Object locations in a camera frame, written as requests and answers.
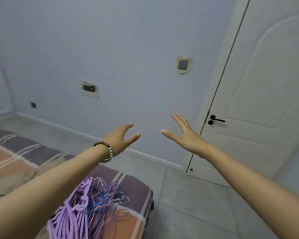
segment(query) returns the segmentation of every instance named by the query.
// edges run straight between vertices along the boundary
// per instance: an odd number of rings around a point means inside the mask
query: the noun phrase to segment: plaid blanket
[[[64,157],[66,160],[73,155],[65,154],[56,149],[47,148],[42,144],[18,136],[16,133],[0,130],[0,177],[35,171],[40,165]],[[138,179],[112,170],[105,166],[97,166],[90,174],[101,177],[107,183],[114,181],[120,184],[121,190],[129,197],[129,202],[119,206],[118,216],[111,230],[105,230],[104,237],[112,239],[135,239],[143,236],[149,213],[154,208],[153,192]],[[39,233],[40,239],[48,238],[43,228]]]

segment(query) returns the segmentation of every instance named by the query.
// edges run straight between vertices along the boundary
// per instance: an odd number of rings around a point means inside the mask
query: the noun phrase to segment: black door handle
[[[215,115],[211,115],[210,118],[211,118],[211,120],[214,120],[214,121],[226,122],[226,121],[224,121],[224,120],[216,119],[216,116],[215,116]]]

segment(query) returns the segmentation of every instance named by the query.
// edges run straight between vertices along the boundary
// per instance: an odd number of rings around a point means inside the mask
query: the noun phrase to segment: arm
[[[162,130],[164,136],[210,162],[277,236],[299,238],[299,196],[207,143],[181,115],[172,117],[183,136]]]
[[[123,140],[132,126],[122,126],[104,139],[111,145],[115,156],[140,137],[138,134]],[[89,148],[1,198],[0,239],[35,238],[69,194],[109,156],[108,148],[102,144]]]

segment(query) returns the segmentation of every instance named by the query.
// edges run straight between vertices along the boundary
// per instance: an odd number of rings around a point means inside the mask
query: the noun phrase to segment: wall socket
[[[96,85],[81,81],[81,94],[84,96],[99,97],[99,88]]]

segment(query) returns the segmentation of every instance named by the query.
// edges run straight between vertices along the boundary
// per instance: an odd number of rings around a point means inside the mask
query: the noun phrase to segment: forearm
[[[299,238],[299,196],[213,145],[205,158],[280,238]]]
[[[0,239],[33,239],[82,180],[109,156],[108,148],[89,148],[0,199]]]

